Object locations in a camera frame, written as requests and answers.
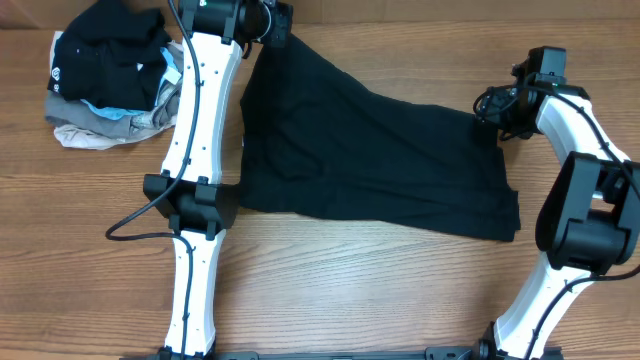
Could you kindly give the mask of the dark green t-shirt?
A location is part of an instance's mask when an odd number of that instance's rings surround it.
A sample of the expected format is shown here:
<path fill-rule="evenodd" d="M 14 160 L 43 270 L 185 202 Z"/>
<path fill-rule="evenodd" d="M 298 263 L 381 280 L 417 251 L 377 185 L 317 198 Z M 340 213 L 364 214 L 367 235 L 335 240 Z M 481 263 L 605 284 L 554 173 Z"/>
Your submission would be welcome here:
<path fill-rule="evenodd" d="M 521 227 L 494 127 L 376 94 L 298 38 L 260 52 L 240 105 L 246 208 L 502 242 Z"/>

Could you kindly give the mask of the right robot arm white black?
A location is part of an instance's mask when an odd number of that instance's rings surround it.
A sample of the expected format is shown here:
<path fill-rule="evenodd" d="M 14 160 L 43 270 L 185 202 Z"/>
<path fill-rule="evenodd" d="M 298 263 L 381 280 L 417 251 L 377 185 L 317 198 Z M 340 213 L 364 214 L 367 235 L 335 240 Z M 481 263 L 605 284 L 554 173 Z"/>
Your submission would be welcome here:
<path fill-rule="evenodd" d="M 538 260 L 511 306 L 465 359 L 558 359 L 546 343 L 578 296 L 631 258 L 639 237 L 639 165 L 597 122 L 586 92 L 559 82 L 491 87 L 474 103 L 512 137 L 545 136 L 561 170 L 540 210 Z"/>

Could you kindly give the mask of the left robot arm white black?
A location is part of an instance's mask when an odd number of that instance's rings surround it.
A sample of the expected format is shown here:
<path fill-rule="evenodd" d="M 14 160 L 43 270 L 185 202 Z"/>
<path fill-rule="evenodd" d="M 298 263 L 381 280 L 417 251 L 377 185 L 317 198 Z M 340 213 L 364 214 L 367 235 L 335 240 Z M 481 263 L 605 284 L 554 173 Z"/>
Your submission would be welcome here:
<path fill-rule="evenodd" d="M 172 315 L 159 359 L 211 359 L 218 259 L 237 211 L 221 181 L 224 122 L 232 83 L 253 44 L 283 47 L 293 8 L 278 0 L 182 1 L 180 101 L 171 145 L 143 191 L 169 222 L 174 244 Z"/>

